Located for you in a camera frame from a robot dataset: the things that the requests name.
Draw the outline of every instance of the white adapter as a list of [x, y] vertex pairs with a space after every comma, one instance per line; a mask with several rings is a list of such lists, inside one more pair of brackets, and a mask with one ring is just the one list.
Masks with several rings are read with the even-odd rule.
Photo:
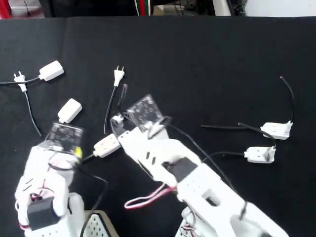
[[59, 122], [70, 123], [81, 110], [81, 104], [78, 101], [71, 98], [58, 112]]
[[293, 123], [291, 121], [287, 123], [276, 123], [276, 122], [267, 122], [262, 127], [261, 131], [264, 131], [275, 139], [286, 140], [290, 136], [290, 131]]
[[[25, 76], [21, 74], [21, 72], [19, 71], [19, 75], [16, 76], [16, 74], [14, 73], [14, 81], [15, 82], [25, 82]], [[24, 92], [26, 91], [26, 85], [25, 84], [18, 84], [19, 87], [21, 88], [21, 91]]]
[[39, 70], [39, 78], [41, 80], [52, 80], [55, 77], [61, 75], [64, 73], [63, 67], [60, 65], [60, 63], [56, 60], [45, 67], [41, 68]]
[[120, 148], [119, 141], [113, 133], [94, 145], [94, 156], [104, 158]]
[[249, 147], [244, 157], [251, 163], [270, 164], [275, 161], [276, 149], [274, 147]]

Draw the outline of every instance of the white wall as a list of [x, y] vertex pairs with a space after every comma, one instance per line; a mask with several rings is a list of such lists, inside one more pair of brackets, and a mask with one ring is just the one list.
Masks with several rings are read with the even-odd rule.
[[316, 0], [248, 0], [247, 16], [316, 16]]

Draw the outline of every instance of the black table surface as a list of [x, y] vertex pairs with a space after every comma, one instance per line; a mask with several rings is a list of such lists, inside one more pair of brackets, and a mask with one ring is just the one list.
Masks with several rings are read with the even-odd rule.
[[[189, 133], [208, 153], [269, 146], [251, 131], [211, 131], [203, 122], [259, 127], [287, 122], [291, 100], [279, 76], [296, 96], [291, 137], [277, 141], [272, 164], [245, 158], [216, 157], [239, 194], [253, 202], [291, 237], [315, 236], [315, 54], [316, 18], [113, 17], [0, 21], [1, 81], [21, 71], [36, 77], [59, 60], [65, 74], [28, 85], [35, 119], [47, 133], [70, 98], [83, 110], [72, 125], [85, 129], [85, 155], [104, 137], [103, 121], [113, 88], [113, 69], [125, 66], [126, 109], [144, 95], [154, 97], [164, 115]], [[18, 86], [0, 86], [2, 236], [22, 236], [14, 210], [14, 191], [30, 148], [42, 141], [32, 127]], [[186, 137], [169, 129], [200, 155]], [[105, 210], [121, 237], [174, 236], [185, 207], [175, 195], [127, 211], [123, 204], [159, 185], [122, 150], [85, 167], [109, 181], [99, 209]], [[70, 189], [82, 195], [85, 209], [102, 183], [75, 175]]]

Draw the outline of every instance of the yellow component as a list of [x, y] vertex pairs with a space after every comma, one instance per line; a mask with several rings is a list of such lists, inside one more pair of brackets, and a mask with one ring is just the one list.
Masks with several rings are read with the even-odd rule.
[[81, 147], [76, 147], [75, 155], [76, 155], [76, 157], [82, 159], [82, 150], [81, 150]]

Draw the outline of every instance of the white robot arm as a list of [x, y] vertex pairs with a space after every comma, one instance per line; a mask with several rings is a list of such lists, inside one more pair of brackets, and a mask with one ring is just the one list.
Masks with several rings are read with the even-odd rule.
[[[23, 176], [15, 192], [15, 209], [26, 237], [60, 233], [65, 237], [80, 235], [85, 213], [83, 200], [69, 193], [71, 170], [78, 157], [48, 149], [49, 141], [32, 147]], [[69, 169], [54, 170], [48, 164]]]
[[[153, 104], [148, 95], [127, 110], [129, 113], [124, 115], [127, 120], [138, 124], [131, 131], [125, 131], [115, 121], [112, 128], [126, 154], [155, 181], [173, 187], [178, 199], [187, 204], [176, 237], [288, 237], [259, 208], [225, 184], [195, 153], [178, 140], [169, 139], [157, 107], [155, 111], [152, 109]], [[158, 122], [146, 120], [155, 117], [150, 115], [152, 112]]]

